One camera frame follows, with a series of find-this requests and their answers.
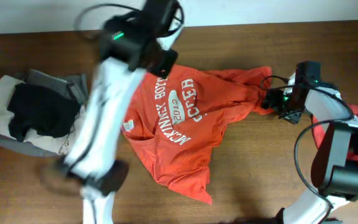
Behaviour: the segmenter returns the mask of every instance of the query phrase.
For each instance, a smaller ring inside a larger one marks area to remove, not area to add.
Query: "green led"
[[[124,33],[121,32],[120,34],[114,36],[114,40],[118,40],[118,39],[120,39],[120,38],[123,37],[123,36],[124,36]]]

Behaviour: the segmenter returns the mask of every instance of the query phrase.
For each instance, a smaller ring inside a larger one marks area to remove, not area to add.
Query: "folded black garment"
[[[21,83],[15,86],[7,110],[15,114],[9,133],[23,142],[30,128],[54,138],[69,134],[80,104],[48,88]]]

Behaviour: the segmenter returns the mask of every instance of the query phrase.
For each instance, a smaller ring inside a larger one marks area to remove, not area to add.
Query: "red garment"
[[[358,106],[357,105],[349,105],[350,108],[352,109],[354,115],[356,115],[358,117]],[[313,124],[317,123],[318,120],[313,117]],[[313,137],[314,137],[314,142],[316,143],[317,148],[320,147],[321,142],[323,141],[325,132],[324,129],[321,125],[313,128]],[[347,155],[347,159],[353,160],[353,161],[358,161],[358,155],[355,155],[353,152],[349,152]]]
[[[271,112],[260,107],[265,93],[259,88],[271,73],[270,67],[201,72],[176,65],[168,80],[147,74],[132,98],[123,133],[157,183],[211,204],[205,189],[212,148],[221,143],[228,123],[251,111]]]

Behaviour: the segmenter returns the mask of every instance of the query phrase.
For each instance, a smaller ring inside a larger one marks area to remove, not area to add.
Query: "white cloth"
[[[0,79],[0,134],[9,138],[13,138],[9,134],[8,125],[11,122],[11,119],[14,117],[14,113],[8,111],[6,108],[12,98],[15,86],[20,83],[22,83],[22,81],[7,75]],[[24,141],[29,141],[41,149],[58,154],[66,154],[74,145],[84,120],[85,109],[84,106],[82,106],[69,135],[62,138],[53,138],[50,136],[40,136],[37,134],[36,130],[30,129],[27,132]]]

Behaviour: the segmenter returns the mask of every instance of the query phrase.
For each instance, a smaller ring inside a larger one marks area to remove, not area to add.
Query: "white background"
[[[72,30],[85,7],[114,2],[142,7],[145,0],[0,0],[0,33]],[[358,19],[358,0],[180,0],[187,26]],[[91,13],[85,29],[97,29],[117,9]]]

